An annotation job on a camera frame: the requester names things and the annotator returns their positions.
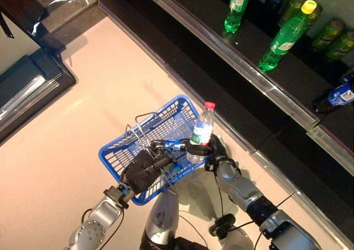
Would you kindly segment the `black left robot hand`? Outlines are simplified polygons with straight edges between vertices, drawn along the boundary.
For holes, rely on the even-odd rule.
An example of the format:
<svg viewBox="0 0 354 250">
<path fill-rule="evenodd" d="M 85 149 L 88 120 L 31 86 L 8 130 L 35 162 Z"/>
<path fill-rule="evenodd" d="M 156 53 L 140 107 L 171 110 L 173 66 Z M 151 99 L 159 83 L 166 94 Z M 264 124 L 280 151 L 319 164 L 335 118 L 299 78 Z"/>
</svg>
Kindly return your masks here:
<svg viewBox="0 0 354 250">
<path fill-rule="evenodd" d="M 152 158 L 147 150 L 141 150 L 122 171 L 120 180 L 129 186 L 135 195 L 146 191 L 160 177 L 162 169 L 173 162 L 167 153 Z"/>
</svg>

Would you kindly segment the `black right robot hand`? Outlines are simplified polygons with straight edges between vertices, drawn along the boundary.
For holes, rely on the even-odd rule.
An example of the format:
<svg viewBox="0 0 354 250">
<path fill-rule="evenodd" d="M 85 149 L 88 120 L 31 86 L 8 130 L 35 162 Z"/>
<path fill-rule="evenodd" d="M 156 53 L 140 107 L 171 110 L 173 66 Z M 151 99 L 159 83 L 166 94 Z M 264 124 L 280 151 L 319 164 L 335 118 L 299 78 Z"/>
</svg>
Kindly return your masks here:
<svg viewBox="0 0 354 250">
<path fill-rule="evenodd" d="M 236 162 L 227 155 L 226 148 L 222 145 L 219 138 L 212 134 L 207 145 L 192 144 L 188 140 L 185 141 L 185 151 L 193 158 L 198 157 L 205 161 L 204 168 L 217 175 L 217 170 L 222 162 L 226 162 L 234 170 L 241 172 Z"/>
</svg>

